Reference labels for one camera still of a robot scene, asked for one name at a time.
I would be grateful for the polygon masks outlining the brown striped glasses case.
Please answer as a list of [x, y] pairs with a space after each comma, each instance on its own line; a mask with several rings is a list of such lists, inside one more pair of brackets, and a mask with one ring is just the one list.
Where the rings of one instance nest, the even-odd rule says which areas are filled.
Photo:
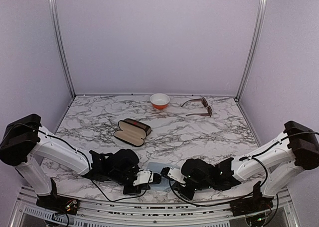
[[145, 132], [146, 132], [146, 135], [149, 135], [152, 131], [151, 127], [145, 123], [142, 123], [140, 121], [137, 121], [137, 120], [134, 120], [134, 119], [131, 119], [131, 118], [126, 118], [124, 119], [124, 122], [126, 123], [129, 123], [133, 126], [136, 126], [138, 128], [141, 128], [143, 129]]

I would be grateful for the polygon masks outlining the light blue cleaning cloth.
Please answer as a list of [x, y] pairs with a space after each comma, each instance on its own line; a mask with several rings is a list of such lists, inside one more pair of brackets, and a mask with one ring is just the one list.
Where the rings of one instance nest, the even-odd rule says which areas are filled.
[[[149, 162], [146, 169], [151, 170], [154, 173], [160, 174], [162, 169], [165, 167], [173, 167], [172, 165], [158, 162]], [[165, 192], [170, 190], [169, 180], [165, 177], [161, 177], [161, 182], [159, 184], [151, 184], [151, 189], [155, 191]]]

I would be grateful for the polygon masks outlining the black woven glasses case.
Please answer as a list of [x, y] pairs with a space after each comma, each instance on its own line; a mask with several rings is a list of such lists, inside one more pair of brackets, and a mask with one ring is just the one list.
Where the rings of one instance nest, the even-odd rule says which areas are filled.
[[120, 120], [118, 122], [119, 130], [114, 132], [114, 137], [128, 143], [134, 147], [140, 147], [144, 144], [147, 133], [144, 129]]

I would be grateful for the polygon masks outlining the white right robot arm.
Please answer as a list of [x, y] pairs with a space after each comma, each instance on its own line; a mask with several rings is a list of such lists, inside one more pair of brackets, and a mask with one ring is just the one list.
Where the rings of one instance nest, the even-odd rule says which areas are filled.
[[289, 121], [276, 138], [242, 156], [227, 158], [215, 165], [199, 158], [188, 159], [181, 169], [169, 168], [167, 178], [184, 201], [192, 200], [196, 191], [227, 191], [251, 176], [265, 172], [265, 180], [247, 200], [247, 207], [259, 210], [266, 198], [274, 197], [294, 177], [319, 166], [319, 134]]

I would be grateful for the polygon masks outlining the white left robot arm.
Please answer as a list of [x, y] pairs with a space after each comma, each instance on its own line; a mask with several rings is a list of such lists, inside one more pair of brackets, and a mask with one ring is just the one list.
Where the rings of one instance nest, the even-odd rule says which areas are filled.
[[116, 153], [82, 150], [45, 128], [39, 115], [30, 114], [7, 125], [0, 143], [0, 159], [13, 166], [53, 210], [61, 208], [63, 199], [36, 156], [66, 166], [93, 185], [114, 181], [124, 187], [126, 199], [143, 196], [154, 180], [152, 171], [139, 168], [139, 158], [132, 150], [121, 149]]

